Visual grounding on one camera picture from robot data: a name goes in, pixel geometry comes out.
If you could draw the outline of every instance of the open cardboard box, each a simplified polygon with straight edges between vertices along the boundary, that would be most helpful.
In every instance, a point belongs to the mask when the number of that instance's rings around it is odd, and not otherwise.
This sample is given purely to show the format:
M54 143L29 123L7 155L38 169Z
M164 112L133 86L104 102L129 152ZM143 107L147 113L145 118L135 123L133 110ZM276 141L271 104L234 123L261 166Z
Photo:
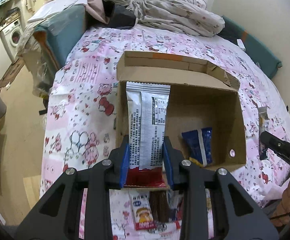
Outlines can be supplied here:
M189 149L181 133L212 127L213 164L206 169L233 171L245 165L245 130L237 93L240 83L225 70L204 59L125 51L117 64L117 80L117 147L128 134L126 81L169 84L165 136L172 146L188 159Z

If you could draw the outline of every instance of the floor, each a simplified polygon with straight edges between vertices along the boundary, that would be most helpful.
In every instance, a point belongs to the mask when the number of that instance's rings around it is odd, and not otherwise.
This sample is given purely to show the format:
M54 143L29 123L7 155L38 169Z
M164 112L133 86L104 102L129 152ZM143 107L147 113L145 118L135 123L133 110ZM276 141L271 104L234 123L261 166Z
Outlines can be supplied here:
M30 210L23 178L41 174L44 141L42 99L32 94L33 80L24 66L9 90L0 127L0 213L7 225L18 225Z

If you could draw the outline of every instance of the wooden board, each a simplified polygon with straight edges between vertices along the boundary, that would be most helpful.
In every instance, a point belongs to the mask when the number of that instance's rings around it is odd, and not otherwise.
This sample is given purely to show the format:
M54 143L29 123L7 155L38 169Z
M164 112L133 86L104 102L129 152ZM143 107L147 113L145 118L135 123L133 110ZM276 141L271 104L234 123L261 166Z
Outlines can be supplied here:
M23 178L29 207L32 209L39 200L42 175Z

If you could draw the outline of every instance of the pink bed sheet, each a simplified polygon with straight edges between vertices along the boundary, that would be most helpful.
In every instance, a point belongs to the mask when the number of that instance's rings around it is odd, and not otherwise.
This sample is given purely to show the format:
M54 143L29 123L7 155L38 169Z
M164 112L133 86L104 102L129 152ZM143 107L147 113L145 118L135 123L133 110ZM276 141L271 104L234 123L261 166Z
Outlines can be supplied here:
M232 174L261 207L281 197L279 189L287 179L290 166L271 151L269 160L258 159L258 107L268 106L269 132L290 141L290 115L271 80L245 52L219 36L194 37L141 25L131 30L87 30L68 55L67 64L57 72L48 105L41 195L66 168L91 168L106 159L114 148L116 65L125 50L207 59L237 77L241 83L239 96L247 158L246 165ZM128 194L112 192L112 201L125 204L129 201ZM84 237L84 208L82 211L81 238ZM115 208L111 205L111 214L117 239L148 239L144 232L131 229L128 203ZM172 224L166 228L177 238L178 231Z

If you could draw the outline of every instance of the washing machine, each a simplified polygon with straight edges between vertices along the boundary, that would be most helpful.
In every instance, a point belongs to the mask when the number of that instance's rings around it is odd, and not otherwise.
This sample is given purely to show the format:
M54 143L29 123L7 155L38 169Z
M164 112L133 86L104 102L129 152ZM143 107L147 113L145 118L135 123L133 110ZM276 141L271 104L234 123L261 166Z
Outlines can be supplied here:
M19 43L22 34L23 30L20 19L11 22L0 32L5 50L13 64L18 60L18 57L16 56L16 46Z

